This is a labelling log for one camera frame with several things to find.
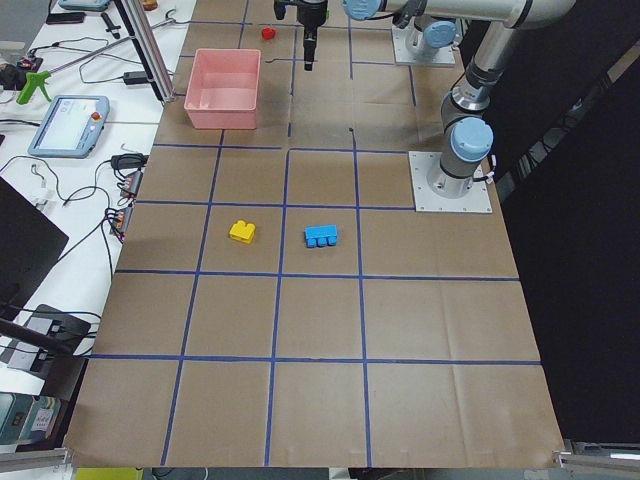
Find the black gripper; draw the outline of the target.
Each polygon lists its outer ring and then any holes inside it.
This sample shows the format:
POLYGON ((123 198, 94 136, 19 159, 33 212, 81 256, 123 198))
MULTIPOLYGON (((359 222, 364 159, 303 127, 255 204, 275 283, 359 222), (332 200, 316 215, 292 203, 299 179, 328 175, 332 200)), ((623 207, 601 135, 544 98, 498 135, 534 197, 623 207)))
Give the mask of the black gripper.
POLYGON ((287 7, 297 9, 297 21, 303 26, 304 70, 314 68, 318 29, 325 24, 328 13, 327 0, 275 0, 274 14, 277 20, 283 20, 287 7))

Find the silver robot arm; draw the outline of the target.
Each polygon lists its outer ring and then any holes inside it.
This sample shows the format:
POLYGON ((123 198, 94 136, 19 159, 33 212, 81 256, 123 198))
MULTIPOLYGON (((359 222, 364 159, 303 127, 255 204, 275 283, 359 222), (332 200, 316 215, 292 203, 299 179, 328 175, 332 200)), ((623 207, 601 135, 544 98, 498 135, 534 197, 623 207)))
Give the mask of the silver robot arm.
MULTIPOLYGON (((345 14, 355 21, 373 21, 386 18, 402 30, 413 22, 405 44, 409 50, 420 54, 452 46, 457 35, 454 18, 434 17, 426 13, 426 1, 401 1, 397 7, 389 7, 388 1, 342 1, 345 14)), ((303 26, 303 65, 312 71, 318 43, 318 29, 328 18, 327 1, 274 1, 277 20, 283 20, 288 7, 296 9, 296 19, 303 26)))
POLYGON ((429 187, 437 195, 447 199, 464 197, 475 183, 477 167, 490 154, 494 134, 482 114, 489 106, 491 89, 504 71, 515 31, 506 26, 506 17, 489 1, 406 1, 394 9, 383 1, 345 1, 343 8, 351 19, 361 21, 372 19, 378 12, 392 11, 397 27, 421 20, 425 31, 431 27, 426 22, 428 16, 435 21, 466 16, 491 21, 464 77, 443 99, 443 151, 427 174, 429 187))

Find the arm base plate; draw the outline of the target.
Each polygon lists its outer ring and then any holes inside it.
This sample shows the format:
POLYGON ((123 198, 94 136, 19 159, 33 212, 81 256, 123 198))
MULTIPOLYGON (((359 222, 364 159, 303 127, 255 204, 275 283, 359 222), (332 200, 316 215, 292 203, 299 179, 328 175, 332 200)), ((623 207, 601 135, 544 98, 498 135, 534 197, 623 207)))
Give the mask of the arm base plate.
POLYGON ((441 169, 440 157, 440 152, 408 152, 415 210, 437 214, 491 214, 487 183, 475 182, 474 177, 450 177, 441 169))
POLYGON ((405 29, 393 27, 391 34, 396 65, 453 68, 456 64, 451 45, 431 47, 423 33, 412 26, 405 29))

